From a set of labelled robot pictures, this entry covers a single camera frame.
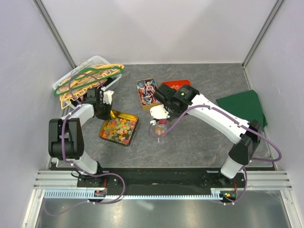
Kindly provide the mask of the clear plastic jar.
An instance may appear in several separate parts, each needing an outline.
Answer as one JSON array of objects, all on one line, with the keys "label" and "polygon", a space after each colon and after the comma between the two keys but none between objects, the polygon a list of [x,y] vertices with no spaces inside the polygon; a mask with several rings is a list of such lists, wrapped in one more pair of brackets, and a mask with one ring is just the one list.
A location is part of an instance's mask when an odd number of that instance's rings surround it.
[{"label": "clear plastic jar", "polygon": [[160,119],[155,121],[155,125],[152,126],[152,135],[157,136],[165,133],[170,127],[168,119]]}]

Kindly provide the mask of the gold square tin star candies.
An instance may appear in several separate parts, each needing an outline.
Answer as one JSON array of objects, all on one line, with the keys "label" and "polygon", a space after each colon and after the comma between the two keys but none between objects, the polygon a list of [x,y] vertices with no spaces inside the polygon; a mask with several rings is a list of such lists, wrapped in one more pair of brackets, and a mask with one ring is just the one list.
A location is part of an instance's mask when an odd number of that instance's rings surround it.
[{"label": "gold square tin star candies", "polygon": [[130,147],[138,124],[138,116],[111,110],[110,119],[104,121],[99,137],[108,142]]}]

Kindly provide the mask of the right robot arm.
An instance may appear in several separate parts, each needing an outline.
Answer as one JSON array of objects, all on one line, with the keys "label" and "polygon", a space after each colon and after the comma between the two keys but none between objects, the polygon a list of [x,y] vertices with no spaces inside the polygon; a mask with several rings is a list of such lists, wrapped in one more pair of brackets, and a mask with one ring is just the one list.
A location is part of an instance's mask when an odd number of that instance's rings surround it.
[{"label": "right robot arm", "polygon": [[182,85],[179,90],[168,85],[160,85],[154,97],[160,105],[150,109],[151,124],[156,120],[176,119],[185,115],[194,116],[224,134],[233,146],[218,174],[218,183],[230,186],[240,169],[249,164],[261,141],[262,125],[258,120],[251,122],[234,116],[208,100],[202,93],[190,85]]}]

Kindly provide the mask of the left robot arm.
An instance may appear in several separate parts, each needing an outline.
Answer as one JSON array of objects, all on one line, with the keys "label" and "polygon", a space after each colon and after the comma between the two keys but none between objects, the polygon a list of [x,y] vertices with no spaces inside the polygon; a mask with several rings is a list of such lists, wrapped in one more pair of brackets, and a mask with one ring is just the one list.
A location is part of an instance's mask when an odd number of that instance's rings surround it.
[{"label": "left robot arm", "polygon": [[48,126],[48,153],[76,168],[82,175],[87,175],[88,182],[99,187],[104,182],[104,175],[99,162],[85,152],[82,126],[89,119],[96,117],[107,121],[113,105],[114,91],[90,89],[84,102],[61,118],[51,119]]}]

